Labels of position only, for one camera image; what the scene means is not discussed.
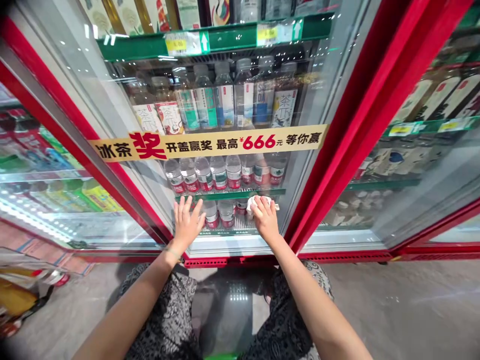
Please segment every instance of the human arm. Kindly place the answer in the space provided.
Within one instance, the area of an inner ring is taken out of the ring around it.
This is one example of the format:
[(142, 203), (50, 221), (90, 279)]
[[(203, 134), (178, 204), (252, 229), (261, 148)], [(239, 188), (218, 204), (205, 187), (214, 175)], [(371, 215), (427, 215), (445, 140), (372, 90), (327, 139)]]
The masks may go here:
[(362, 340), (279, 233), (275, 203), (255, 197), (258, 232), (285, 275), (303, 322), (323, 360), (372, 360)]
[(167, 250), (162, 251), (102, 318), (77, 350), (73, 360), (125, 358), (177, 264), (178, 257), (184, 253), (204, 226), (206, 214), (200, 216), (202, 203), (202, 200), (198, 201), (191, 215), (191, 196), (186, 202), (182, 196), (179, 204), (174, 204), (175, 237), (168, 244)]

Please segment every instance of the human hand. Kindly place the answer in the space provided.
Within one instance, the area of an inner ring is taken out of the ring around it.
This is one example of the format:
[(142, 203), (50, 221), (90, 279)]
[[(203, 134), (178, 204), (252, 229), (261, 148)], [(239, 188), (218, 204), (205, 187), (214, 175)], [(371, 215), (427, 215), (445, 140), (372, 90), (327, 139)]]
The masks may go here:
[(250, 205), (253, 211), (255, 226), (261, 237), (266, 243), (272, 247), (273, 242), (281, 239), (279, 232), (279, 224), (277, 222), (277, 210), (275, 209), (275, 201), (267, 201), (265, 196), (256, 195), (254, 202)]
[(185, 197), (182, 196), (180, 203), (175, 202), (173, 205), (173, 212), (175, 213), (175, 237), (168, 247), (179, 256), (194, 242), (204, 227), (205, 216), (207, 216), (207, 214), (204, 212), (200, 215), (203, 203), (204, 201), (202, 199), (198, 200), (191, 215), (191, 196), (189, 196), (186, 201)]

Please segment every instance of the promotional banner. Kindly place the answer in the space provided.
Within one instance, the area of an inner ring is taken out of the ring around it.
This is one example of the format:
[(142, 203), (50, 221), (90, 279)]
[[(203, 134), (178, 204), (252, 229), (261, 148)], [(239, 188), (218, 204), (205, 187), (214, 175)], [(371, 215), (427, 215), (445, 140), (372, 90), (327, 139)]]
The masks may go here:
[(168, 160), (257, 153), (316, 150), (328, 125), (160, 135), (131, 132), (129, 137), (89, 140), (107, 163), (146, 159)]

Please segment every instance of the floor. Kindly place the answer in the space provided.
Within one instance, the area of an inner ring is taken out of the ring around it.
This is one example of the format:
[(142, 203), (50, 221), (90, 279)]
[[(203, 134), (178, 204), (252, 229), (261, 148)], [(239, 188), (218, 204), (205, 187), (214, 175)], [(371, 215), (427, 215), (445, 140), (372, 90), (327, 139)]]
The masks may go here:
[[(115, 302), (131, 264), (99, 264), (59, 288), (10, 344), (19, 359), (70, 359)], [(480, 261), (326, 264), (335, 302), (376, 360), (480, 359)], [(191, 269), (204, 353), (244, 349), (269, 314), (271, 269)]]

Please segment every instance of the red door frame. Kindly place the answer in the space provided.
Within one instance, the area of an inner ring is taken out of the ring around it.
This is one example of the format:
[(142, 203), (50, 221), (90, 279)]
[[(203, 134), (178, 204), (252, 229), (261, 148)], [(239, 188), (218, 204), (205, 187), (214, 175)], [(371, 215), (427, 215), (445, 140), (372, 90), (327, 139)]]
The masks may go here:
[(411, 2), (330, 167), (310, 196), (312, 215), (293, 234), (294, 252), (317, 229), (471, 4), (472, 0)]
[[(15, 55), (22, 61), (28, 70), (35, 76), (43, 88), (55, 100), (58, 107), (66, 114), (71, 122), (75, 124), (85, 139), (99, 139), (92, 126), (84, 115), (77, 108), (67, 92), (60, 85), (49, 68), (42, 61), (35, 49), (30, 45), (16, 24), (8, 17), (3, 19), (0, 28), (0, 36), (5, 43), (12, 49)], [(142, 193), (129, 178), (127, 173), (118, 163), (108, 164), (112, 172), (119, 178), (122, 184), (129, 190), (134, 199), (146, 211), (151, 224), (147, 224), (132, 208), (132, 206), (121, 196), (109, 180), (90, 162), (81, 148), (70, 139), (69, 135), (55, 122), (50, 114), (42, 105), (29, 93), (22, 83), (10, 72), (10, 70), (0, 63), (0, 79), (10, 92), (20, 101), (20, 103), (39, 120), (57, 139), (62, 140), (62, 145), (78, 160), (78, 162), (88, 170), (104, 189), (106, 189), (115, 200), (135, 219), (142, 228), (158, 243), (164, 244), (172, 239), (172, 234), (155, 213)]]

